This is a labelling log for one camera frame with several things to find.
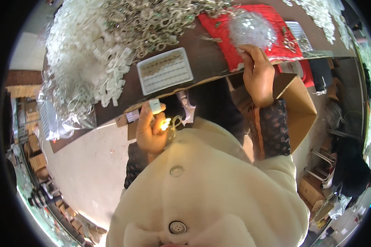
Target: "person in black clothing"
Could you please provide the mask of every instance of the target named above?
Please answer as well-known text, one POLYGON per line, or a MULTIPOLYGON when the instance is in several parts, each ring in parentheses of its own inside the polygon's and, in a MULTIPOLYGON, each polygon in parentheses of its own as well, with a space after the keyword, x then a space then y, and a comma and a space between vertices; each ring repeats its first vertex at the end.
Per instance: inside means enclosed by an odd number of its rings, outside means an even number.
POLYGON ((353 138, 341 137, 334 141, 332 152, 338 155, 333 190, 358 198, 371 187, 371 169, 363 159, 362 146, 353 138))

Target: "red cloth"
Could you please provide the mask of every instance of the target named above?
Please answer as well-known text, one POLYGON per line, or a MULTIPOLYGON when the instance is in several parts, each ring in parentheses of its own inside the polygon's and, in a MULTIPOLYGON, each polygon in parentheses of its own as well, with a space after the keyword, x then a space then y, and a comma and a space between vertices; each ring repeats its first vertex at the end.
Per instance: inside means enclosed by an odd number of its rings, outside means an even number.
MULTIPOLYGON (((243 5, 241 8, 249 11, 249 12, 258 12, 260 13, 265 19, 267 19, 273 26, 276 31, 277 35, 277 45, 273 44, 271 47, 271 51, 268 51, 268 48, 265 50, 265 53, 272 60, 284 60, 284 61, 295 61, 299 59, 303 59, 302 52, 299 49, 298 45, 296 44, 296 53, 292 52, 291 50, 287 49, 283 45, 284 36, 282 33, 282 27, 286 27, 287 30, 287 38, 292 41, 295 40, 293 34, 288 29, 286 23, 283 21, 282 17, 276 12, 276 10, 267 5, 257 4, 257 5, 243 5)), ((223 51, 225 58, 227 60, 229 70, 231 72, 235 72, 240 70, 241 68, 238 67, 239 63, 242 63, 243 60, 239 56, 236 48, 232 45, 231 39, 229 38, 229 31, 228 31, 228 19, 227 15, 221 15, 216 19, 211 19, 208 17, 207 14, 203 13, 198 16, 199 20, 203 27, 206 28, 208 33, 213 37, 219 37, 223 40, 221 43, 217 43, 221 50, 223 51)))

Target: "person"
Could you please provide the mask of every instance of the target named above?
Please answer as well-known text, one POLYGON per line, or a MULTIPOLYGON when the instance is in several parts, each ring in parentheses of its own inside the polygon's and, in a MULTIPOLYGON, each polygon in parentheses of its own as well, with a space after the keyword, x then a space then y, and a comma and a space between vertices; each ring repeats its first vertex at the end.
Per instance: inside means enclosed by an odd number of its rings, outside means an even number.
POLYGON ((363 146, 350 137, 333 139, 332 150, 336 156, 333 190, 355 202, 371 187, 371 169, 363 159, 363 146))
POLYGON ((55 203, 58 200, 63 199, 62 195, 53 196, 47 189, 45 183, 40 183, 40 186, 36 190, 32 190, 28 202, 30 206, 38 208, 46 208, 49 204, 55 203))
POLYGON ((207 105, 197 102, 192 128, 177 131, 168 146, 168 133, 159 128, 165 113, 152 121, 145 103, 107 247, 303 243, 310 212, 297 194, 286 103, 273 98, 275 71, 267 55, 253 45, 239 48, 244 84, 254 102, 247 120, 255 161, 242 148, 243 117, 226 83, 208 83, 211 90, 201 94, 211 96, 190 95, 190 100, 207 98, 207 105), (151 154, 155 159, 149 163, 151 154))

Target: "cardboard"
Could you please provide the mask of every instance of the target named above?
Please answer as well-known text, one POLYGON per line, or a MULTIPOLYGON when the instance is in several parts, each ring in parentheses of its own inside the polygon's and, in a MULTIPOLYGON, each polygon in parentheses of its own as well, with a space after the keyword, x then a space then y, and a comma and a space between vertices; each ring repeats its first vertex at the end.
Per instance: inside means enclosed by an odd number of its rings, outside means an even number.
POLYGON ((42 153, 29 158, 29 162, 34 171, 40 170, 41 168, 47 166, 47 161, 42 153))
POLYGON ((37 102, 36 101, 25 103, 25 113, 26 114, 32 113, 32 112, 35 112, 35 111, 37 111, 37 102))
POLYGON ((72 226, 73 226, 76 230, 78 230, 78 229, 80 229, 80 227, 81 227, 81 223, 80 223, 78 220, 74 219, 74 220, 72 220, 72 226))
POLYGON ((64 203, 62 203, 62 205, 59 206, 59 210, 60 210, 60 212, 61 212, 63 215, 65 214, 65 212, 66 212, 66 208, 65 208, 65 206, 64 206, 64 203))
POLYGON ((321 181, 310 174, 305 175, 298 186, 298 192, 311 204, 315 205, 318 200, 326 199, 320 188, 321 181))
POLYGON ((35 173, 40 183, 47 181, 49 178, 48 170, 46 167, 40 168, 39 170, 35 171, 35 173))
POLYGON ((31 136, 33 134, 33 129, 35 126, 37 126, 37 121, 33 121, 25 125, 25 131, 28 132, 28 136, 31 136))
POLYGON ((309 211, 312 211, 313 206, 309 203, 309 201, 307 201, 307 199, 302 194, 300 194, 299 191, 298 191, 298 195, 304 201, 305 205, 307 205, 309 211))
POLYGON ((84 227, 83 226, 80 227, 80 229, 78 230, 78 232, 81 234, 81 236, 85 237, 84 227))
POLYGON ((273 82, 273 97, 284 98, 286 101, 287 126, 293 153, 317 119, 315 105, 302 79, 296 74, 279 74, 273 82))
POLYGON ((29 144, 32 152, 40 151, 40 147, 38 145, 38 139, 36 135, 29 136, 29 144))
POLYGON ((317 211, 319 211, 319 209, 322 207, 323 203, 324 203, 324 200, 318 200, 318 201, 316 201, 316 203, 313 205, 311 211, 312 211, 312 212, 317 212, 317 211))
POLYGON ((35 98, 41 85, 6 86, 5 88, 11 93, 11 98, 35 98))
POLYGON ((28 161, 33 156, 32 148, 30 147, 30 143, 27 141, 23 144, 23 152, 25 154, 25 159, 28 161))
POLYGON ((138 123, 139 123, 139 120, 136 120, 128 124, 128 141, 136 139, 136 130, 137 130, 138 123))
POLYGON ((117 117, 115 119, 115 123, 117 124, 117 127, 118 128, 127 125, 128 124, 128 120, 127 120, 127 117, 125 116, 125 114, 122 114, 121 116, 117 117))
POLYGON ((328 217, 328 212, 330 212, 333 208, 334 208, 334 205, 332 205, 331 203, 325 205, 322 208, 322 210, 320 210, 319 214, 316 216, 315 222, 318 222, 318 221, 328 217))
POLYGON ((57 206, 57 207, 59 207, 60 205, 62 205, 63 204, 63 200, 61 200, 61 199, 59 199, 59 200, 57 200, 56 202, 55 202, 55 205, 57 206))

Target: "pile of jewelry parts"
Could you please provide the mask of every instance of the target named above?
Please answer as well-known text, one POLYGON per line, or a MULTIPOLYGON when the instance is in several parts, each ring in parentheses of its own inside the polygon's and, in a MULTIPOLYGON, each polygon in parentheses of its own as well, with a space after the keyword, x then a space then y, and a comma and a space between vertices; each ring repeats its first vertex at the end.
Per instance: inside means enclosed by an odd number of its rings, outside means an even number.
POLYGON ((231 0, 108 0, 104 17, 116 40, 132 48, 137 58, 178 44, 185 28, 194 28, 195 17, 232 13, 231 0))
POLYGON ((117 106, 135 57, 178 44, 202 12, 217 18, 234 9, 231 0, 66 0, 49 31, 41 99, 73 122, 99 101, 117 106))

